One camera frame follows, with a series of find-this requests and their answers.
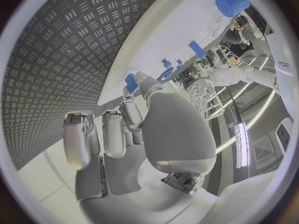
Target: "diamond plate surface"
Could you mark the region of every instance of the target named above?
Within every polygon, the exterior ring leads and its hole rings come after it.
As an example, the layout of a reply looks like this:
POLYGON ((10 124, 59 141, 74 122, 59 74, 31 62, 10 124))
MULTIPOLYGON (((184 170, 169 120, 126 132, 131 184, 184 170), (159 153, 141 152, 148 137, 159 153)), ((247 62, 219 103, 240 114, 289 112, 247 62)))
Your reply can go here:
POLYGON ((126 37, 155 0, 49 0, 22 32, 2 91, 5 138, 17 169, 62 138, 64 115, 97 105, 126 37))

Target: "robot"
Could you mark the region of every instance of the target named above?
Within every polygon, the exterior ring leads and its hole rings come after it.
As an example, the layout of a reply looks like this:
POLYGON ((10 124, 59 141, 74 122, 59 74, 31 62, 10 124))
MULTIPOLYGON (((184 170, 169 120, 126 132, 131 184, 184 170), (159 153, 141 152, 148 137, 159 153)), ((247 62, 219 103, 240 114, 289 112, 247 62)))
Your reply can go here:
POLYGON ((275 90, 278 94, 279 88, 276 81, 276 73, 254 69, 249 65, 241 67, 221 65, 215 68, 209 77, 199 78, 190 86, 190 98, 194 104, 201 99, 204 105, 215 95, 215 87, 229 86, 243 81, 246 83, 257 82, 275 90))
POLYGON ((197 208, 203 218, 214 195, 201 188, 216 161, 216 144, 197 109, 154 78, 134 82, 147 103, 143 120, 124 87, 119 109, 103 113, 103 156, 91 111, 69 112, 64 147, 77 170, 76 198, 92 223, 170 223, 197 208))

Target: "air vent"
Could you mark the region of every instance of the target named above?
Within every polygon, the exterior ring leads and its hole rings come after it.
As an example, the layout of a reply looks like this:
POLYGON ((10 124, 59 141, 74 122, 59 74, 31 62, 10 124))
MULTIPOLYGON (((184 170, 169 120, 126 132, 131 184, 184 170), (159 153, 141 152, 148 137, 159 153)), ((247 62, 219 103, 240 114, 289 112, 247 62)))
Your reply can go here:
POLYGON ((257 161, 261 161, 262 159, 274 153, 274 148, 269 137, 265 137, 258 143, 254 144, 253 149, 257 161))

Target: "person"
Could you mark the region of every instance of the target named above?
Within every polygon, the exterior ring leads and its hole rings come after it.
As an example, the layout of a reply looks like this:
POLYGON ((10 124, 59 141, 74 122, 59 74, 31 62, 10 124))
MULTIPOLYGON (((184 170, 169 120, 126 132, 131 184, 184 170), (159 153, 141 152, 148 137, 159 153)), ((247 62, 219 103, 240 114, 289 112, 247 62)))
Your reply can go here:
POLYGON ((240 48, 242 50, 246 49, 246 44, 248 43, 247 41, 243 41, 240 33, 244 30, 243 27, 240 27, 239 22, 235 22, 234 25, 227 31, 227 33, 224 35, 222 38, 223 42, 230 42, 232 44, 239 44, 240 48))

